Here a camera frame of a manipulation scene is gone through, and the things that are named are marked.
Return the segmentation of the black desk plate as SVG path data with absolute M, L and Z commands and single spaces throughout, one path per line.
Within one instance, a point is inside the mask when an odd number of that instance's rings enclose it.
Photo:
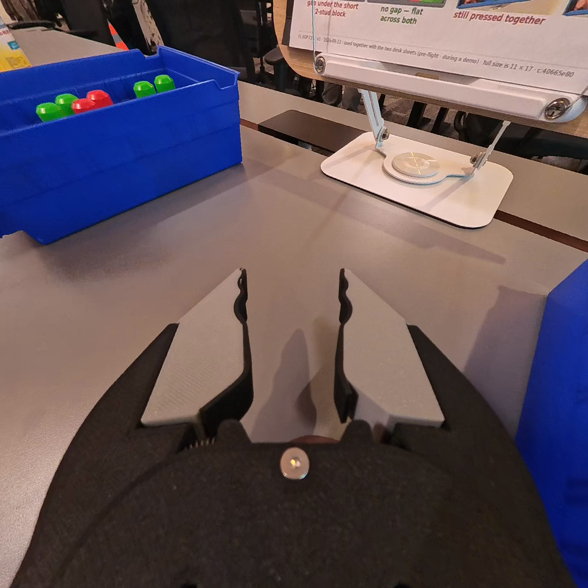
M 334 153 L 364 133 L 338 122 L 289 109 L 258 123 L 258 130 L 291 144 L 305 143 Z

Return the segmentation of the printed instruction sheet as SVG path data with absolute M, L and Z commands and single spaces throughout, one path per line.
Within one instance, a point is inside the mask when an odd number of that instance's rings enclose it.
M 587 1 L 292 1 L 285 39 L 466 77 L 587 89 Z

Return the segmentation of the green two-stud block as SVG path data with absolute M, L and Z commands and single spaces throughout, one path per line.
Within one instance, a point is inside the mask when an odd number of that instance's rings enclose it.
M 63 119 L 74 114 L 72 105 L 76 100 L 78 98 L 74 94 L 62 93 L 56 96 L 53 102 L 38 104 L 35 113 L 42 122 Z
M 147 80 L 137 81 L 133 86 L 133 92 L 137 99 L 147 98 L 175 89 L 176 84 L 173 78 L 167 74 L 157 75 L 153 82 Z

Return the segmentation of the blue white wipes canister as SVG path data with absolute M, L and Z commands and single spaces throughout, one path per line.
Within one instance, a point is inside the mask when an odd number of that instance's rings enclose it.
M 10 29 L 1 19 L 1 72 L 21 70 L 32 67 L 19 43 L 13 37 Z

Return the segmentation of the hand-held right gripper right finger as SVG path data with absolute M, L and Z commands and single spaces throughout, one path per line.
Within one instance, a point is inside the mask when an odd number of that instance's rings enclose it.
M 334 405 L 342 424 L 439 428 L 445 421 L 405 319 L 349 269 L 339 274 Z

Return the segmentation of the white document stand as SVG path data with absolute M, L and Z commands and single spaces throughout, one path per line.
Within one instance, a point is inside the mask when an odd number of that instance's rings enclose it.
M 485 227 L 493 219 L 513 174 L 490 162 L 496 144 L 511 122 L 538 131 L 580 135 L 587 119 L 587 89 L 580 93 L 497 82 L 476 77 L 298 49 L 288 45 L 288 5 L 276 1 L 276 33 L 286 60 L 301 75 L 356 87 L 371 126 L 321 164 L 335 180 L 445 223 L 465 229 Z M 401 138 L 389 130 L 380 112 L 380 94 L 399 94 L 416 101 L 498 120 L 483 139 L 481 151 L 466 155 Z

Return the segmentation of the red two-stud block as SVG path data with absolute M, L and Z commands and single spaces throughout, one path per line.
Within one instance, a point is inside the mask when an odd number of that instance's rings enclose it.
M 70 109 L 73 114 L 83 114 L 95 109 L 113 106 L 114 102 L 108 92 L 96 89 L 89 91 L 84 98 L 75 99 Z

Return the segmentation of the blue plastic bin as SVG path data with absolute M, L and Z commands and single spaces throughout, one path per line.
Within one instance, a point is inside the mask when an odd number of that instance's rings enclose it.
M 587 262 L 546 299 L 516 445 L 562 558 L 587 587 Z
M 167 74 L 169 92 L 137 99 Z M 114 105 L 42 122 L 38 104 L 101 89 Z M 241 163 L 238 73 L 159 47 L 1 74 L 1 236 L 48 245 Z

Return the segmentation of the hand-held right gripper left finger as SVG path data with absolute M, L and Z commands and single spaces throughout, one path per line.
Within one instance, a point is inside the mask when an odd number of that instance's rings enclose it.
M 143 425 L 220 425 L 246 415 L 254 399 L 246 303 L 239 268 L 180 319 Z

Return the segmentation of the black office chair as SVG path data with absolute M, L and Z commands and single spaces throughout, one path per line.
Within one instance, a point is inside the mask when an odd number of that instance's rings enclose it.
M 259 65 L 258 84 L 280 92 L 292 89 L 296 74 L 278 46 L 273 1 L 244 1 L 242 17 L 254 63 Z

